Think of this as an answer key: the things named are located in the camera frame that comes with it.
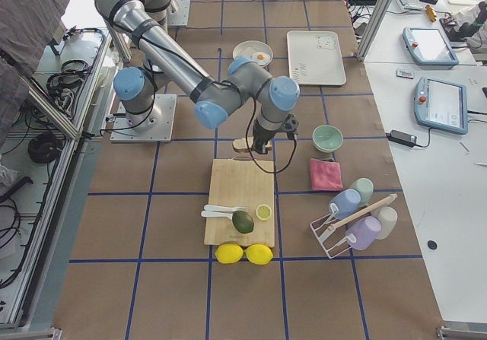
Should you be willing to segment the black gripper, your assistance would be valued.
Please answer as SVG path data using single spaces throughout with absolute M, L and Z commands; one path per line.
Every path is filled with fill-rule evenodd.
M 253 124 L 253 142 L 251 151 L 257 154 L 267 153 L 267 144 L 276 134 L 285 133 L 288 140 L 294 140 L 298 130 L 298 120 L 294 114 L 288 114 L 283 122 L 271 123 L 263 116 L 258 116 Z

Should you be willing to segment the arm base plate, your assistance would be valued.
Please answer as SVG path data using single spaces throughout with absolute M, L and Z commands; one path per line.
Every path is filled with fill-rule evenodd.
M 167 8 L 168 27 L 186 27 L 189 22 L 190 0 L 171 0 Z
M 172 139 L 173 119 L 177 106 L 176 94 L 156 94 L 148 112 L 132 115 L 120 103 L 114 120 L 110 141 L 112 143 L 169 143 Z

